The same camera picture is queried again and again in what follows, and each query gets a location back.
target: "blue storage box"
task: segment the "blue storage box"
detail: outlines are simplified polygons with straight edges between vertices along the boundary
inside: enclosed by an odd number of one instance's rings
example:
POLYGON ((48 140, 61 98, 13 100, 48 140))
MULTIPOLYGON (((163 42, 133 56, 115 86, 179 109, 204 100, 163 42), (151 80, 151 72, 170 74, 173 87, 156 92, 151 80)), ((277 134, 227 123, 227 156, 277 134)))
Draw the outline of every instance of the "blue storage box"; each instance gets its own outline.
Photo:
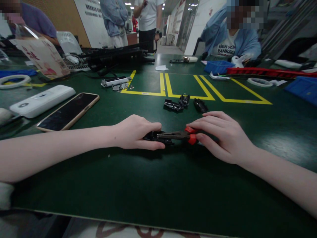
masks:
POLYGON ((204 71, 207 73, 212 72, 213 75, 217 75, 218 73, 219 74, 226 74, 227 68, 232 68, 234 66, 235 66, 235 64, 229 63, 229 62, 224 61, 224 60, 208 61, 204 71))
POLYGON ((317 78, 297 76, 285 90, 317 106, 317 78))

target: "phone case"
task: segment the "phone case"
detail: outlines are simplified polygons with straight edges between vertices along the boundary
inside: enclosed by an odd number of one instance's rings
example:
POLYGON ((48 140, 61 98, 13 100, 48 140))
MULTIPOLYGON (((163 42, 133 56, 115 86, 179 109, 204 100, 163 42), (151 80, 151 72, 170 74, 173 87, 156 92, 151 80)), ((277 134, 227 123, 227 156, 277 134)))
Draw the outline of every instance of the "phone case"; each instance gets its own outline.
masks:
MULTIPOLYGON (((76 117, 74 117, 73 120, 71 120, 63 129, 61 129, 61 131, 65 131, 68 130, 69 128, 71 128, 96 102, 99 101, 100 97, 99 95, 97 95, 98 97, 96 97, 96 99, 94 99, 84 110, 82 110, 76 117)), ((53 113, 55 113, 56 111, 58 111, 59 109, 61 109, 62 107, 64 107, 67 103, 65 103, 64 105, 62 105, 61 107, 59 107, 58 109, 56 109, 54 112, 52 112, 50 115, 48 115, 47 117, 45 117, 42 121, 40 121, 37 125, 41 124, 44 120, 46 120, 48 117, 50 117, 53 113)), ((44 131, 44 132, 54 132, 53 130, 49 130, 46 128, 42 128, 42 127, 36 127, 37 129, 44 131)))

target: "yellow tape line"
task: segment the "yellow tape line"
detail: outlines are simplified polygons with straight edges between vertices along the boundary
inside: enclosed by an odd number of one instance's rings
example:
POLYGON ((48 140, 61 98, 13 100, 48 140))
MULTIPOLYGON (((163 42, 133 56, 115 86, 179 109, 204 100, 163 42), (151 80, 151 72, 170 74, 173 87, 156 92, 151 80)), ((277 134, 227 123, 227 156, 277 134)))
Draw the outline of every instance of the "yellow tape line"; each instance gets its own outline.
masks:
MULTIPOLYGON (((196 79, 196 81, 198 82, 198 84, 200 85, 200 87, 203 89, 203 91, 205 92, 205 94, 207 95, 207 97, 201 97, 201 96, 192 96, 191 98, 197 98, 197 99, 201 99, 201 100, 212 100, 215 101, 214 97, 210 94, 210 92, 208 91, 208 89, 205 87, 205 85, 202 83, 202 81, 198 78, 197 75, 194 75, 194 78, 196 79)), ((166 80, 166 87, 167 87, 167 94, 170 98, 179 98, 181 95, 176 95, 173 94, 172 91, 172 86, 171 86, 171 81, 169 80, 169 75, 168 73, 165 74, 165 80, 166 80)))
POLYGON ((121 93, 124 93, 124 94, 136 94, 136 95, 150 95, 150 96, 163 96, 163 97, 166 97, 166 93, 165 93, 165 84, 164 84, 164 76, 163 76, 163 73, 160 73, 159 75, 159 80, 160 80, 160 93, 150 93, 150 92, 137 92, 137 91, 131 91, 131 90, 128 90, 129 87, 130 87, 130 84, 135 76, 135 73, 136 73, 136 70, 134 70, 131 74, 131 81, 129 82, 129 85, 128 85, 128 88, 127 89, 124 89, 121 91, 121 93))
MULTIPOLYGON (((10 85, 10 84, 15 84, 13 82, 7 82, 7 83, 4 83, 3 85, 10 85)), ((43 83, 43 84, 29 84, 29 83, 26 83, 26 84, 23 84, 22 86, 27 86, 27 87, 43 87, 47 85, 46 83, 43 83)))
POLYGON ((261 101, 254 101, 254 100, 240 100, 240 99, 226 99, 224 98, 224 96, 221 95, 221 93, 202 75, 200 75, 200 77, 205 81, 205 83, 212 89, 212 91, 214 91, 214 93, 220 98, 221 101, 223 102, 236 102, 236 103, 252 103, 252 104, 266 104, 266 105, 273 105, 272 103, 270 103, 268 100, 266 100, 265 98, 261 97, 259 94, 257 94, 256 92, 252 91, 251 89, 249 89, 247 86, 241 84, 240 82, 238 82, 237 80, 231 78, 231 80, 235 83, 237 83, 238 85, 240 85, 241 87, 243 87, 244 89, 246 89, 247 91, 249 91, 250 93, 252 93, 254 96, 256 96, 257 98, 259 98, 261 101))

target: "roll of tape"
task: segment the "roll of tape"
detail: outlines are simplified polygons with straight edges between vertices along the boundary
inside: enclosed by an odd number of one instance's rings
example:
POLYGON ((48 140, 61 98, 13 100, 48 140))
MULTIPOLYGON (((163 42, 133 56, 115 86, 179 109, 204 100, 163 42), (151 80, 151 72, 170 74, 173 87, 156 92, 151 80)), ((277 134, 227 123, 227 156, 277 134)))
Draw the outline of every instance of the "roll of tape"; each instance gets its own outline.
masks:
POLYGON ((17 75, 10 75, 7 77, 3 77, 0 79, 0 89, 11 89, 11 88, 16 88, 20 87, 25 83, 28 83, 31 81, 30 76, 23 75, 23 74, 17 74, 17 75), (23 79, 21 82, 15 83, 15 84, 9 84, 9 85, 2 85, 4 82, 10 80, 10 79, 16 79, 16 78, 21 78, 23 79))
POLYGON ((273 83, 264 80, 264 79, 259 79, 259 78, 248 78, 247 80, 250 84, 259 86, 259 87, 264 87, 264 88, 269 88, 273 86, 273 83))

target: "workstation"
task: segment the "workstation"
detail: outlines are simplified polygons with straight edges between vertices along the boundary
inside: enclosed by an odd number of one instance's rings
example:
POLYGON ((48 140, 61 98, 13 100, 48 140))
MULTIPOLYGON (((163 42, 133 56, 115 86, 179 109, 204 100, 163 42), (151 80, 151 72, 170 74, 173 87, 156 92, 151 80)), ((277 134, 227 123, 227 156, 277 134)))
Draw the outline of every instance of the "workstation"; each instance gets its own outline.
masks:
MULTIPOLYGON (((132 58, 106 67, 106 81, 131 77, 126 88, 114 91, 101 85, 103 77, 94 69, 48 80, 36 66, 26 65, 28 57, 10 56, 11 50, 7 53, 11 63, 1 64, 1 71, 31 69, 37 75, 20 87, 1 90, 2 108, 64 85, 73 88, 76 95, 100 97, 70 130, 111 126, 135 114, 160 122, 164 132, 176 132, 202 117, 194 105, 194 99, 200 99, 208 111, 223 111, 236 120, 255 146, 317 173, 316 106, 285 90, 298 80, 287 74, 316 78, 314 73, 287 69, 274 64, 274 59, 262 58, 249 73, 230 74, 226 69, 226 75, 219 75, 229 79, 217 80, 201 62, 214 61, 213 56, 196 55, 196 62, 179 63, 173 60, 182 60, 181 55, 147 54, 153 62, 140 63, 132 58), (156 70, 158 66, 168 70, 156 70), (278 76, 265 76, 264 69, 278 76), (286 82, 262 87, 248 82, 249 78, 286 82), (181 96, 188 95, 188 106, 179 111, 164 105, 165 100, 178 103, 181 96)), ((111 50, 102 53, 111 54, 111 50)), ((23 117, 0 128, 0 139, 44 133, 37 128, 38 123, 71 98, 34 118, 23 117)), ((201 144, 172 141, 175 144, 164 150, 101 148, 62 161, 15 183, 11 208, 202 237, 317 235, 314 217, 266 181, 217 159, 201 144)))

